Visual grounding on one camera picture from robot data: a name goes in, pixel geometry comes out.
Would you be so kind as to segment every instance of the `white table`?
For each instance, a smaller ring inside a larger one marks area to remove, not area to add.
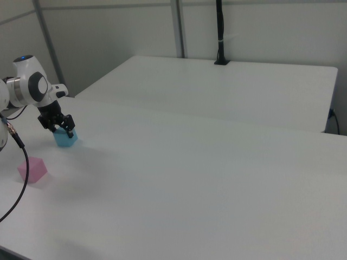
[[[337,69],[135,56],[78,99],[305,131],[325,130]]]
[[[64,98],[80,140],[58,148],[28,107],[14,121],[49,174],[0,224],[47,259],[345,259],[347,139]],[[0,153],[0,215],[23,155]]]

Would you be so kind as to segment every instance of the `white wall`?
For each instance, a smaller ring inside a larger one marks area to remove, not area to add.
[[[216,59],[215,5],[192,2],[206,1],[183,1],[186,53]],[[332,105],[347,134],[347,3],[225,4],[223,13],[224,37],[231,36],[225,42],[229,59],[337,67]],[[329,122],[328,131],[335,128]]]
[[[58,82],[31,0],[0,0],[0,78],[15,76],[15,58],[38,58],[48,80]]]
[[[133,55],[177,56],[170,0],[41,0],[41,6],[72,96]]]

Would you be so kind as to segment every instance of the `pink cube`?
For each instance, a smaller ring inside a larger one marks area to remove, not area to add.
[[[18,168],[22,179],[25,180],[27,173],[27,163],[24,161]],[[29,157],[29,183],[35,183],[47,173],[47,168],[41,158]]]

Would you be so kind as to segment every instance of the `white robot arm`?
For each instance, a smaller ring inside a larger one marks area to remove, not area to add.
[[[51,85],[41,64],[32,55],[15,59],[13,65],[17,71],[16,77],[7,77],[3,80],[4,82],[0,80],[0,111],[5,108],[34,105],[40,111],[41,115],[38,120],[45,129],[55,132],[55,125],[59,125],[72,138],[75,123],[71,115],[61,113],[57,101],[59,98],[68,95],[66,86],[64,84]],[[1,124],[0,150],[2,140],[4,145],[7,140],[5,138],[7,133],[3,133],[3,129],[4,126]]]
[[[7,108],[10,100],[10,93],[7,89],[6,84],[0,80],[0,112]],[[0,151],[4,148],[7,143],[7,130],[3,123],[0,123]]]

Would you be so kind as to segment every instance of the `black pole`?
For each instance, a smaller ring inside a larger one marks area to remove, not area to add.
[[[226,60],[224,56],[224,18],[223,18],[223,10],[222,10],[222,0],[216,0],[217,7],[217,27],[218,27],[218,54],[217,60],[215,62],[216,65],[226,65],[229,61]]]

